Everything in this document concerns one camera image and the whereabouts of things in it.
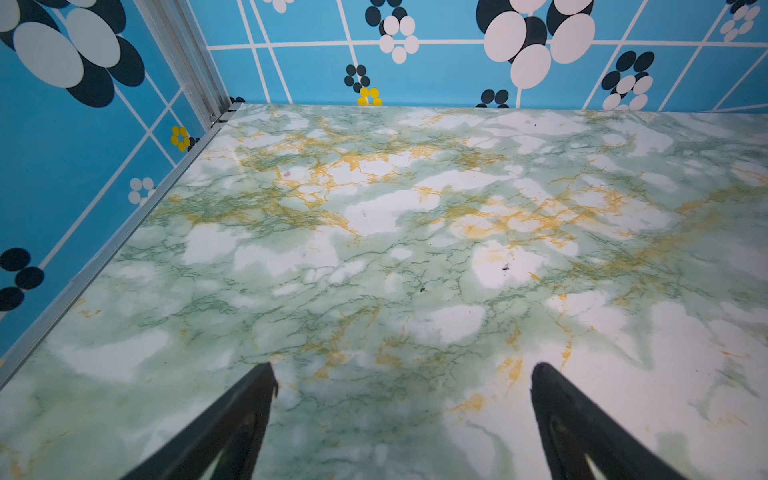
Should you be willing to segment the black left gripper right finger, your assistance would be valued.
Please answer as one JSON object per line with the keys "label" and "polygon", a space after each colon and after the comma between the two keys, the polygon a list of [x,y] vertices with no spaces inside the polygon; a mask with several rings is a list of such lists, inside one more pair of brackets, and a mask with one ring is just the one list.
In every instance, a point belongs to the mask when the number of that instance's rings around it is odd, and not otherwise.
{"label": "black left gripper right finger", "polygon": [[531,399],[554,479],[680,479],[552,365],[532,372]]}

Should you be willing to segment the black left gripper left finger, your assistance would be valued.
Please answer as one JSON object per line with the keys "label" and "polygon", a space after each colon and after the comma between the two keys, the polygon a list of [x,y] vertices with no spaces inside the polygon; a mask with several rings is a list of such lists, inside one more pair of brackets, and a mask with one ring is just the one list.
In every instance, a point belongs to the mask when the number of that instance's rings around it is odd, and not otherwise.
{"label": "black left gripper left finger", "polygon": [[220,396],[126,479],[250,479],[279,384],[261,363]]}

